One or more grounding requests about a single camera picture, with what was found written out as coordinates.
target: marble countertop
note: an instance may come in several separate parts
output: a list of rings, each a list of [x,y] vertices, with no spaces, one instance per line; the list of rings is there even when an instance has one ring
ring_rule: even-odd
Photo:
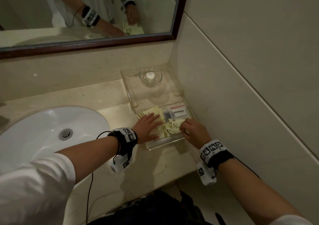
[[[137,121],[123,81],[115,80],[3,102],[0,105],[0,132],[23,117],[58,106],[96,110],[107,119],[111,129],[130,127]],[[111,171],[108,162],[94,172],[89,220],[196,170],[196,158],[185,140],[151,151],[145,145],[138,145],[133,150],[133,159],[134,162],[120,174]],[[71,193],[64,225],[85,223],[90,182],[90,178],[86,179]]]

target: mirror frame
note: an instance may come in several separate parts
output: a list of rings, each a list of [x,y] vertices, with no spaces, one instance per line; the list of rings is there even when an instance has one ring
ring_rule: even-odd
[[[145,34],[127,37],[101,38],[93,40],[70,41],[52,44],[36,44],[5,47],[0,49],[0,59],[20,58],[35,55],[65,53],[71,51],[108,48],[123,45],[153,43],[175,40],[181,24],[186,0],[176,0],[173,22],[170,32]]]

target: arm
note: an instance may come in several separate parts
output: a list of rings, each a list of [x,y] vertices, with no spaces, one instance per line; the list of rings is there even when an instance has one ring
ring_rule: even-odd
[[[139,14],[135,5],[127,5],[126,7],[126,17],[129,25],[134,25],[138,22]]]
[[[138,136],[138,144],[158,138],[149,135],[154,128],[162,124],[162,122],[154,122],[157,118],[159,115],[149,114],[140,118],[132,127]],[[118,141],[115,137],[105,137],[74,145],[57,153],[63,154],[71,160],[75,169],[76,183],[78,183],[116,155],[117,144]]]
[[[62,0],[67,6],[69,6],[74,12],[78,12],[78,15],[82,17],[82,11],[86,6],[82,0]],[[100,32],[106,33],[107,36],[111,37],[121,37],[125,36],[124,32],[122,32],[117,27],[113,26],[107,21],[100,19],[98,24],[95,26],[97,30]]]
[[[198,149],[212,140],[207,129],[194,119],[187,118],[181,124],[180,130],[183,130],[184,137]],[[221,163],[218,171],[256,225],[270,224],[283,215],[302,216],[281,195],[236,159],[231,158]]]

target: sink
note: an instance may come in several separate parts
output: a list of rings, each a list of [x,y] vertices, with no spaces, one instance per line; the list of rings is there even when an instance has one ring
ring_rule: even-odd
[[[109,130],[101,114],[83,107],[58,107],[32,114],[0,135],[0,175],[63,148],[94,140]]]

